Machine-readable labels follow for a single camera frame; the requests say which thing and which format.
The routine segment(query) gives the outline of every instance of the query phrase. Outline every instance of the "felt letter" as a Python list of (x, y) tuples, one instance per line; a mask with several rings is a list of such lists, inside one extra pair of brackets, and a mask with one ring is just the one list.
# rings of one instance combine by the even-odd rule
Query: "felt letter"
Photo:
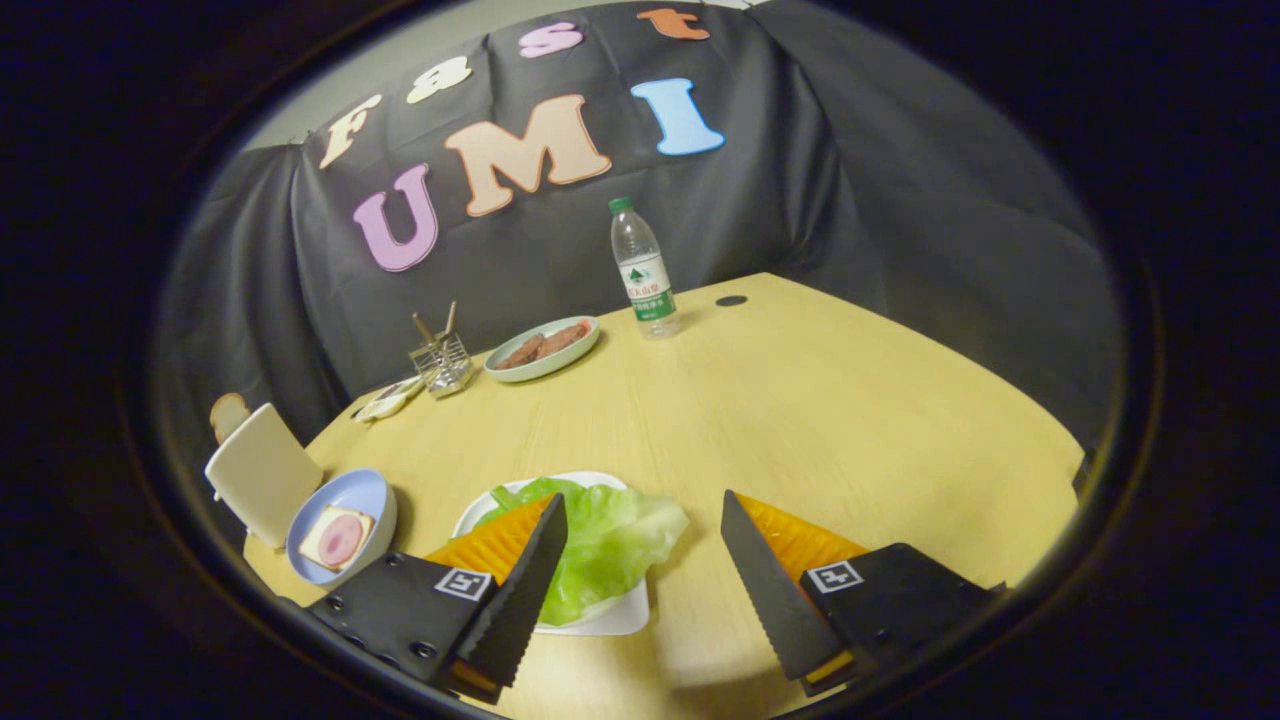
[(549, 155), (548, 179), (568, 184), (598, 176), (612, 163), (595, 150), (582, 126), (581, 95), (562, 95), (544, 100), (529, 114), (525, 137), (520, 138), (485, 120), (451, 135), (444, 146), (456, 150), (471, 183), (467, 214), (479, 218), (511, 202), (515, 195), (498, 184), (495, 170), (511, 178), (526, 192), (538, 190), (543, 177), (543, 158)]
[(365, 231), (365, 242), (369, 243), (374, 260), (384, 270), (393, 273), (407, 270), (421, 263), (435, 247), (439, 224), (435, 220), (431, 196), (426, 192), (426, 170), (425, 163), (413, 165), (396, 178), (393, 186), (404, 193), (413, 222), (417, 224), (408, 242), (397, 242), (387, 227), (387, 213), (383, 213), (383, 205), (387, 202), (385, 192), (370, 196), (356, 208), (353, 218), (360, 229)]
[(694, 83), (686, 78), (641, 82), (631, 88), (631, 95), (649, 102), (662, 126), (663, 155), (691, 155), (724, 145), (724, 136), (707, 127), (694, 99), (689, 96)]
[(650, 20), (654, 29), (666, 35), (667, 37), (675, 37), (676, 40), (707, 40), (712, 33), (701, 28), (689, 27), (687, 20), (698, 22), (698, 15), (690, 15), (689, 13), (677, 13), (671, 8), (660, 8), (658, 10), (648, 10), (636, 15)]
[(573, 29), (573, 23), (556, 23), (540, 27), (520, 38), (520, 54), (525, 58), (541, 58), (582, 42), (582, 33)]
[(340, 158), (343, 152), (351, 149), (351, 136), (360, 132), (360, 128), (365, 127), (365, 119), (369, 117), (369, 110), (376, 108), (381, 101), (383, 96), (375, 95), (357, 105), (355, 110), (338, 118), (338, 122), (329, 126), (329, 147), (325, 150), (324, 158), (320, 160), (321, 170), (328, 168), (334, 160)]
[(430, 70), (417, 76), (417, 79), (413, 81), (413, 90), (408, 91), (408, 97), (404, 100), (407, 100), (410, 105), (421, 102), (422, 100), (435, 95), (438, 91), (453, 87), (468, 77), (471, 77), (471, 68), (467, 67), (466, 56), (458, 55), (457, 58), (449, 58)]

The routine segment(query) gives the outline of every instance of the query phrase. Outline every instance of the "lettuce leaf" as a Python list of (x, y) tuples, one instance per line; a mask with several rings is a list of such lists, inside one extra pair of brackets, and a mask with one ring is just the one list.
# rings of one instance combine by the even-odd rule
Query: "lettuce leaf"
[(476, 527), (557, 492), (564, 496), (568, 541), (538, 616), (549, 625), (572, 623), (591, 605), (630, 592), (689, 527), (671, 497), (559, 478), (539, 478), (515, 493), (499, 486), (490, 493), (498, 507)]

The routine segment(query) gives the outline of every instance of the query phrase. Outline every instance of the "black curtain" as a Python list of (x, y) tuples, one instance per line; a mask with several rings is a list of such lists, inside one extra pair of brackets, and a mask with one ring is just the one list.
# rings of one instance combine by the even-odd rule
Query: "black curtain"
[[(636, 18), (666, 6), (695, 14), (710, 37), (675, 40)], [(518, 55), (525, 33), (566, 20), (580, 45)], [(470, 78), (406, 102), (417, 76), (458, 55)], [(673, 77), (694, 83), (721, 147), (655, 150), (663, 131), (630, 88)], [(621, 195), (653, 225), (676, 291), (774, 272), (966, 355), (1085, 447), (1101, 433), (1119, 320), (1084, 214), (996, 109), (847, 18), (785, 0), (595, 6), (424, 49), (353, 92), (349, 108), (383, 100), (342, 158), (319, 168), (320, 131), (233, 159), (183, 240), (156, 359), (193, 468), (212, 452), (207, 414), (224, 392), (274, 402), (308, 442), (352, 397), (410, 374), (415, 310), (440, 325), (457, 300), (476, 352), (554, 318), (623, 307), (607, 210)], [(503, 181), (509, 205), (467, 215), (471, 190), (445, 138), (481, 120), (521, 136), (535, 105), (568, 94), (585, 97), (582, 123), (612, 168), (531, 193)], [(393, 237), (411, 237), (393, 183), (421, 163), (439, 237), (419, 264), (387, 272), (352, 213), (387, 192)]]

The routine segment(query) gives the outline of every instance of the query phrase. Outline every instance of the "bottle label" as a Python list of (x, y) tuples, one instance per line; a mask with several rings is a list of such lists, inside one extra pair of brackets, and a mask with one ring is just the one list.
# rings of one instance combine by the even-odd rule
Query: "bottle label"
[(631, 297), (631, 307), (640, 320), (658, 320), (676, 311), (676, 297), (667, 279), (667, 266), (662, 255), (618, 265), (622, 284)]

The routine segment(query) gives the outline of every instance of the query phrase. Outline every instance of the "wooden table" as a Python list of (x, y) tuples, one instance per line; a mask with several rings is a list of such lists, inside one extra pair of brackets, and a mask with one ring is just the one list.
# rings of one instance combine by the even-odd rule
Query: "wooden table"
[[(749, 301), (714, 304), (728, 295)], [(481, 370), (465, 392), (424, 392), (372, 425), (349, 418), (366, 396), (307, 447), (325, 478), (381, 471), (399, 502), (392, 548), (416, 556), (509, 480), (600, 470), (686, 509), (689, 530), (649, 573), (649, 625), (620, 638), (535, 634), (497, 711), (739, 719), (804, 705), (719, 538), (726, 488), (870, 548), (909, 542), (982, 585), (1016, 584), (1075, 510), (1080, 447), (959, 354), (768, 274), (677, 304), (675, 338), (644, 341), (630, 310), (612, 313), (596, 347), (558, 373), (507, 386)], [(244, 557), (282, 596), (323, 594), (283, 551), (251, 537)]]

